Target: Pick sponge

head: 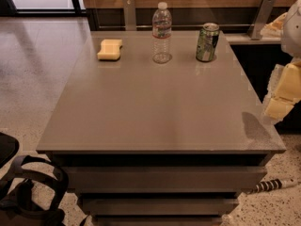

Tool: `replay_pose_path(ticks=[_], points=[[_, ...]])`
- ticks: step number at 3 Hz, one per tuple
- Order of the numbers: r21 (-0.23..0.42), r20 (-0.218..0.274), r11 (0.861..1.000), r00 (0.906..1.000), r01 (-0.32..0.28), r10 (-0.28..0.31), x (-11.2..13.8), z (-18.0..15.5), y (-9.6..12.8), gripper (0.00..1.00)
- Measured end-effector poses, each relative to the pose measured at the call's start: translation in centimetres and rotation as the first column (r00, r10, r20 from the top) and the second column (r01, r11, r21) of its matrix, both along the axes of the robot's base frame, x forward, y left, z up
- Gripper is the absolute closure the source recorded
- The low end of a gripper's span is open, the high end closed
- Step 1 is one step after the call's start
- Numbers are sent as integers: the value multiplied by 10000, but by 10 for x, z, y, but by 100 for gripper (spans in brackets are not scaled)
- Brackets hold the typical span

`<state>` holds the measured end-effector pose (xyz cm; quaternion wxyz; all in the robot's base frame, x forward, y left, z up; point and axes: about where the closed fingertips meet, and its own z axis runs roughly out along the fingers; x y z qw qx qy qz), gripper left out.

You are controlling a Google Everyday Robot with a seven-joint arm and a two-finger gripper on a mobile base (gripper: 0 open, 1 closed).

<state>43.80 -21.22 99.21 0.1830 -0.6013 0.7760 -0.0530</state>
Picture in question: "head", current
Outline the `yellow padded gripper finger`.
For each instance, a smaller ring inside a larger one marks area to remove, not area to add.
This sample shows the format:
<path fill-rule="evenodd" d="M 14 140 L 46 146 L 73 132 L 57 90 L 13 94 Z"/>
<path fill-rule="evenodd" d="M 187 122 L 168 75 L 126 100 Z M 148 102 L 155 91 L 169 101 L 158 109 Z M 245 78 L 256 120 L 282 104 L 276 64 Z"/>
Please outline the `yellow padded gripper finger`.
<path fill-rule="evenodd" d="M 283 120 L 301 101 L 301 63 L 277 64 L 272 70 L 267 90 L 263 115 L 273 120 Z"/>

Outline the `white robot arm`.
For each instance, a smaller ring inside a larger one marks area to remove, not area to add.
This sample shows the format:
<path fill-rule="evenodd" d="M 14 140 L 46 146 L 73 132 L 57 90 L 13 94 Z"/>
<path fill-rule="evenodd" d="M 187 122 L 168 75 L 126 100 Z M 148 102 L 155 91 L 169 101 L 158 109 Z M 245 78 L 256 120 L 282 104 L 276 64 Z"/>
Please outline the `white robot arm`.
<path fill-rule="evenodd" d="M 271 72 L 262 115 L 276 124 L 301 101 L 301 0 L 286 13 L 282 24 L 281 50 L 293 59 L 285 66 L 276 65 Z"/>

